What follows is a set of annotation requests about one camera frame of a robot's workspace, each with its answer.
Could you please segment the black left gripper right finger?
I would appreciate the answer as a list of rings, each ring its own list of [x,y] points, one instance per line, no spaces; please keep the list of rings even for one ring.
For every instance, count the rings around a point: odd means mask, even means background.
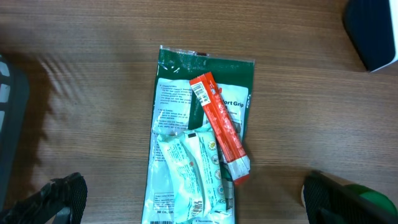
[[[320,171],[303,182],[303,206],[309,224],[397,224],[397,216],[377,207]]]

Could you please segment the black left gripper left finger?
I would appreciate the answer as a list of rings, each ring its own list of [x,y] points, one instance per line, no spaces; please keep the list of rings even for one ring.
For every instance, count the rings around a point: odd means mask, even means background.
[[[80,224],[86,207],[88,188],[84,177],[72,173],[52,179],[37,193],[1,212],[1,224]]]

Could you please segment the red-lidded white cup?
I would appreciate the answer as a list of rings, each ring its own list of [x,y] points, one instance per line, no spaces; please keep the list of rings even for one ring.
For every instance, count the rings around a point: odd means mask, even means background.
[[[338,185],[352,191],[356,195],[368,200],[388,213],[397,216],[397,208],[395,204],[384,194],[359,184]]]

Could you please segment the light teal wipes packet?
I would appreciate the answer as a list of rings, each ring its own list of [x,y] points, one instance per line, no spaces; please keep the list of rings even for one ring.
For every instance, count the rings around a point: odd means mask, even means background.
[[[216,137],[211,125],[176,136],[160,134],[159,148],[174,191],[174,222],[188,223],[227,212]]]

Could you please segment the green 3M glove package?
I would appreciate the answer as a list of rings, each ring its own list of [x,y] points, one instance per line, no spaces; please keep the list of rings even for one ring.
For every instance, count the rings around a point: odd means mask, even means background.
[[[189,81],[212,73],[234,128],[243,140],[251,105],[253,60],[160,46],[154,83],[152,125],[142,223],[173,223],[172,179],[157,143],[158,134],[177,135],[208,122]]]

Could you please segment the red stick sachet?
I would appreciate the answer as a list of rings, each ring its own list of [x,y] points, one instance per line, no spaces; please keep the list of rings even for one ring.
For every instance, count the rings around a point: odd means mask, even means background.
[[[236,185],[244,183],[249,178],[250,160],[233,126],[212,73],[204,73],[190,80],[190,86],[215,132],[233,182]]]

